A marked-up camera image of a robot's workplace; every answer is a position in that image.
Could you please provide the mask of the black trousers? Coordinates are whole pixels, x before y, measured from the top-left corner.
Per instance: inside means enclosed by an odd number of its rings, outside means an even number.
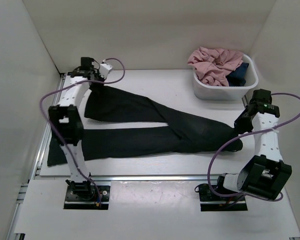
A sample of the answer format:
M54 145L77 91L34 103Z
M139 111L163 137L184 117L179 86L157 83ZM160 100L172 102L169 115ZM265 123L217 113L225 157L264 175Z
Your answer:
M90 93L84 117L106 123L166 124L146 128L85 129L81 142L85 161L215 152L238 136L233 127L223 122L178 111L148 97L110 86Z

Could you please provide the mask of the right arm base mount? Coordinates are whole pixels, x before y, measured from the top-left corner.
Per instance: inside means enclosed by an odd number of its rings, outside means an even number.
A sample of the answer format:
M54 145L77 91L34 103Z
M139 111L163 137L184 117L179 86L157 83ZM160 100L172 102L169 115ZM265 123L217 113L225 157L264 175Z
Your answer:
M247 211L247 203L244 197L221 197L215 195L207 183L202 183L194 188L199 195L201 212L242 212Z

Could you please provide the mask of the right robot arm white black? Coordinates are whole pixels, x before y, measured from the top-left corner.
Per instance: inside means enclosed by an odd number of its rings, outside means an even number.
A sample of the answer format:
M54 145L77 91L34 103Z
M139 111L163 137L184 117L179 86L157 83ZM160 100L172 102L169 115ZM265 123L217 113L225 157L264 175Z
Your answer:
M254 155L238 174L224 173L218 177L214 193L220 200L232 193L243 193L273 201L292 174L279 149L275 127L279 107L272 104L269 90L254 90L252 98L234 122L239 134L254 133Z

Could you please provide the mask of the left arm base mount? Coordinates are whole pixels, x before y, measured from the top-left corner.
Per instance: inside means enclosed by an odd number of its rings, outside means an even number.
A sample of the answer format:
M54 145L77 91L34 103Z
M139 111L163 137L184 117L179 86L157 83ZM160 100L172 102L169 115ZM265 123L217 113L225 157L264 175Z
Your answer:
M65 210L108 210L111 194L110 185L97 185L89 181L65 181L67 189L63 208Z

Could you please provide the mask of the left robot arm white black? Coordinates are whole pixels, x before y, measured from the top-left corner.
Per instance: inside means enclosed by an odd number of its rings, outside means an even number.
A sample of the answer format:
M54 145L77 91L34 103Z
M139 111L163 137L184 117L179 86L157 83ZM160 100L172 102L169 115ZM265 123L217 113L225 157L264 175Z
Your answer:
M63 96L48 110L49 120L54 129L53 138L57 139L70 170L70 180L67 184L71 187L78 185L77 194L83 200L93 198L95 188L91 185L91 174L83 156L84 126L78 108L92 83L103 83L113 70L113 66L105 61L97 68L95 63L91 57L82 57L80 66L68 76L69 85L62 90Z

